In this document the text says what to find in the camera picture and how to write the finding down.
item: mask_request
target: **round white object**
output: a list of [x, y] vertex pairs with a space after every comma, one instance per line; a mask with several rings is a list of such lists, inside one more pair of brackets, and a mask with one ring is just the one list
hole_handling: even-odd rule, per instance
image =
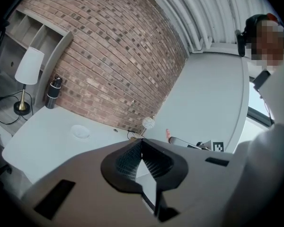
[[142, 125], [143, 125], [147, 130], [149, 130], [149, 129], [155, 127], [155, 121], [154, 121], [152, 118], [150, 118], [150, 117], [146, 117], [146, 118], [143, 119]]
[[90, 131], [83, 125], [73, 125], [71, 128], [73, 136], [80, 140], [87, 140], [90, 138]]

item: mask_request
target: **gold lamp stem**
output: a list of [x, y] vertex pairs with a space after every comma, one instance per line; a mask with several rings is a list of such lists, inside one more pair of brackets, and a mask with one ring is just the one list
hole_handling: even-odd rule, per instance
[[26, 110], [26, 105], [24, 103], [25, 88], [26, 88], [26, 84], [23, 85], [21, 101], [20, 101], [20, 104], [19, 104], [19, 110], [21, 110], [21, 111]]

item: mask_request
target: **white lampshade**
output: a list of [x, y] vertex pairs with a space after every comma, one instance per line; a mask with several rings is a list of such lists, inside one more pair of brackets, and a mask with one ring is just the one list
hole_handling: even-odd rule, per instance
[[15, 79], [22, 84], [36, 84], [43, 57], [44, 54], [41, 51], [29, 47], [19, 64]]
[[154, 119], [150, 118], [150, 117], [146, 117], [143, 119], [142, 121], [142, 125], [147, 129], [151, 129], [153, 127], [155, 127], [155, 121]]

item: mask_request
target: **white table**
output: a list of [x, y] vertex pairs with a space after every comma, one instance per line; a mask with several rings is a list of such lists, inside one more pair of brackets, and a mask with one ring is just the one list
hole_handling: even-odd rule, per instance
[[[73, 137], [71, 127], [76, 124], [90, 130], [88, 140]], [[2, 156], [35, 183], [77, 154], [128, 140], [127, 131], [114, 132], [114, 129], [59, 106], [43, 107], [17, 131]], [[146, 174], [145, 170], [145, 167], [140, 168], [138, 175]]]

